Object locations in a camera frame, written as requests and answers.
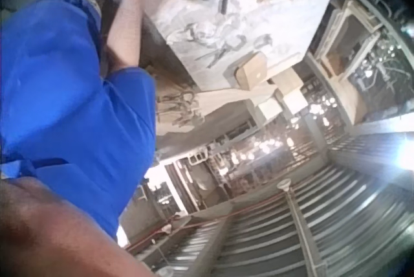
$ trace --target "white work surface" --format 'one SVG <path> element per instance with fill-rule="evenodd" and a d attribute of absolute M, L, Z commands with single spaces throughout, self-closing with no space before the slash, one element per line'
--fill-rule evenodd
<path fill-rule="evenodd" d="M 202 91 L 238 87 L 234 71 L 245 56 L 255 52 L 254 41 L 265 34 L 272 46 L 262 50 L 268 58 L 267 78 L 301 61 L 320 24 L 329 0 L 229 0 L 227 15 L 219 13 L 220 0 L 147 0 L 146 14 L 162 34 Z M 193 39 L 193 31 L 214 47 L 209 48 Z M 239 51 L 225 54 L 210 69 L 213 56 L 200 58 L 220 49 L 227 42 L 246 45 Z"/>

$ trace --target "metal grating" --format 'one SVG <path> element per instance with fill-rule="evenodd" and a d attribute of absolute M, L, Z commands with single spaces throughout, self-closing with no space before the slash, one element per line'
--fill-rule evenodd
<path fill-rule="evenodd" d="M 328 276 L 387 275 L 414 246 L 414 214 L 375 178 L 333 166 L 294 191 Z"/>
<path fill-rule="evenodd" d="M 207 244 L 209 238 L 217 228 L 218 222 L 196 228 L 190 235 L 186 236 L 169 254 L 163 256 L 163 260 L 153 267 L 152 271 L 170 266 L 174 269 L 174 277 L 184 276 L 191 264 Z"/>
<path fill-rule="evenodd" d="M 228 231 L 214 277 L 304 276 L 306 267 L 284 197 L 239 215 Z"/>

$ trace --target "wooden block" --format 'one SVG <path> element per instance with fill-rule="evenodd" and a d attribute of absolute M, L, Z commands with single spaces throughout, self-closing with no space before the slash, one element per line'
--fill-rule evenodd
<path fill-rule="evenodd" d="M 275 75 L 271 79 L 283 96 L 287 96 L 289 93 L 300 89 L 303 86 L 303 82 L 296 74 L 293 68 L 288 68 L 279 74 Z"/>
<path fill-rule="evenodd" d="M 235 72 L 235 78 L 240 87 L 251 91 L 262 82 L 267 75 L 267 58 L 262 52 L 256 53 L 249 61 Z"/>

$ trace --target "wall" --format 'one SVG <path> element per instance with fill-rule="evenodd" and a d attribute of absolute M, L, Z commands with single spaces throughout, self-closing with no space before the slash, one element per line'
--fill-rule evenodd
<path fill-rule="evenodd" d="M 164 223 L 156 205 L 151 197 L 148 200 L 138 199 L 138 194 L 134 194 L 129 201 L 121 214 L 120 224 L 130 243 L 140 240 Z"/>

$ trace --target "metal beam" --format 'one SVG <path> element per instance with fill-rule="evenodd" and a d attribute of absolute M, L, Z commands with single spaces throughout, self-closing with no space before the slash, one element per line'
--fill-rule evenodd
<path fill-rule="evenodd" d="M 289 190 L 285 193 L 287 204 L 292 212 L 293 222 L 298 232 L 300 245 L 305 257 L 308 277 L 326 277 L 326 263 L 322 261 L 312 232 L 306 223 L 305 217 L 296 201 L 294 192 Z"/>
<path fill-rule="evenodd" d="M 225 241 L 232 217 L 222 220 L 184 277 L 208 277 Z"/>
<path fill-rule="evenodd" d="M 375 133 L 409 133 L 414 132 L 414 113 L 408 113 L 386 120 L 363 123 L 351 128 L 351 135 L 372 135 Z"/>

